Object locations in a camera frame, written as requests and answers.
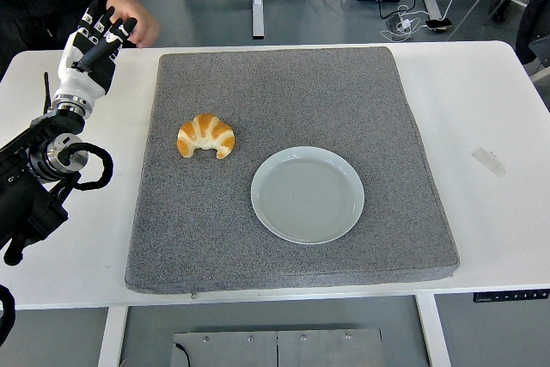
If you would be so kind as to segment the person's hand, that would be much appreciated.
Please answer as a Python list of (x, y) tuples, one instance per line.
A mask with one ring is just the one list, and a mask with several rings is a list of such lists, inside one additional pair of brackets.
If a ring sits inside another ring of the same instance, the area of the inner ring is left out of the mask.
[(107, 0), (107, 7), (114, 7), (112, 23), (118, 19), (137, 20), (128, 41), (138, 48), (153, 46), (161, 30), (158, 20), (138, 0)]

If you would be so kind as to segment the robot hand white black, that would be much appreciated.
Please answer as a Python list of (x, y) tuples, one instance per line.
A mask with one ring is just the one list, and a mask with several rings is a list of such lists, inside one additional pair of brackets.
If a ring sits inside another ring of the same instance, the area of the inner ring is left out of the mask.
[(99, 11), (94, 0), (82, 15), (76, 31), (65, 44), (58, 67), (61, 81), (57, 95), (78, 95), (90, 102), (107, 94), (115, 72), (115, 60), (138, 20), (111, 22), (115, 8)]

